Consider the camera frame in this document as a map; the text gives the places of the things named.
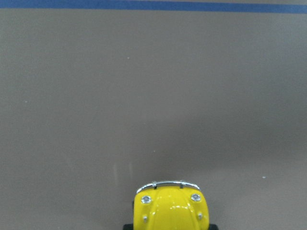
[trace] yellow toy car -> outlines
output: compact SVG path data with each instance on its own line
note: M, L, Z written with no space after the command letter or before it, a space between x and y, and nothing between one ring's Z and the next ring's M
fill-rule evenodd
M189 182L146 184L137 190L133 207L133 224L125 224L123 230L218 230L209 223L200 188Z

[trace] blue stripe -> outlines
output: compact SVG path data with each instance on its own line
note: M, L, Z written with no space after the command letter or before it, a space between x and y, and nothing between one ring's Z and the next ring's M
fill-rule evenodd
M0 0L0 8L307 13L307 5L139 0Z

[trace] car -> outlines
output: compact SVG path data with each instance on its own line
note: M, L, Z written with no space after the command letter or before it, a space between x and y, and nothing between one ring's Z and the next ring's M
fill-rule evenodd
M218 230L209 223L207 202L196 184L159 181L136 192L133 224L123 230Z

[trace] miniature car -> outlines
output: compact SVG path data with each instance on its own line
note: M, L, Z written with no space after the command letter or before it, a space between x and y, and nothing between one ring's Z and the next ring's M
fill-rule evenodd
M133 224L125 224L123 230L218 230L209 223L200 188L189 182L146 184L137 190L133 209Z

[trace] yellow car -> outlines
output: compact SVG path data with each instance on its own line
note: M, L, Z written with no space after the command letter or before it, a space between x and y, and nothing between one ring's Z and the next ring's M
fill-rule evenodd
M123 230L218 230L209 223L200 188L189 182L146 184L137 190L133 206L133 224L125 224Z

